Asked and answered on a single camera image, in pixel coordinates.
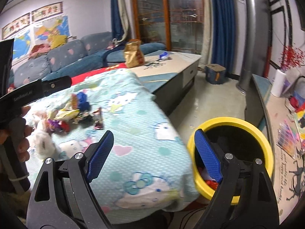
sofa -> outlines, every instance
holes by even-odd
[[[37,79],[42,81],[80,74],[103,67],[103,55],[112,40],[111,32],[94,33],[73,40],[49,51],[47,55],[29,59],[19,66],[10,77],[16,88]],[[148,43],[140,46],[144,55],[157,50],[165,50],[162,43]],[[124,50],[108,54],[108,65],[125,62]]]

yellow bucket rim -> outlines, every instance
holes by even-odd
[[[202,194],[205,198],[211,200],[212,196],[214,195],[215,191],[206,184],[206,182],[202,179],[196,163],[195,163],[195,142],[194,142],[194,134],[195,131],[198,129],[202,129],[204,132],[217,127],[217,126],[235,126],[239,127],[241,129],[244,129],[248,133],[250,133],[254,138],[257,140],[257,142],[260,144],[264,158],[265,158],[265,168],[267,170],[267,173],[269,177],[271,177],[272,172],[273,172],[273,166],[274,166],[274,158],[273,158],[273,152],[271,149],[271,146],[264,136],[264,134],[255,126],[250,124],[247,121],[244,121],[242,119],[238,118],[233,118],[233,117],[217,117],[210,119],[204,123],[202,123],[200,126],[198,126],[192,135],[189,138],[188,144],[187,144],[187,149],[191,155],[192,158],[192,165],[193,165],[193,176],[194,176],[194,181],[195,181],[195,186],[197,191]],[[232,204],[235,205],[239,201],[239,196],[234,196],[232,199]]]

floor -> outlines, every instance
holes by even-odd
[[[221,116],[244,119],[246,97],[235,87],[237,83],[227,79],[224,84],[212,85],[205,80],[205,73],[198,71],[194,86],[169,116],[185,144],[194,129],[209,119]]]

cardboard lid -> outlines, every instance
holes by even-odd
[[[216,72],[226,70],[226,68],[224,68],[223,66],[221,66],[219,64],[209,64],[209,65],[207,65],[207,67]]]

black handle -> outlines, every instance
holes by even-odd
[[[12,183],[15,192],[22,195],[30,188],[28,180],[29,173],[25,162],[20,162],[17,151],[18,145],[24,139],[24,129],[26,120],[17,117],[9,123],[10,134],[13,137],[8,137],[3,145],[0,146],[0,157],[4,169]]]

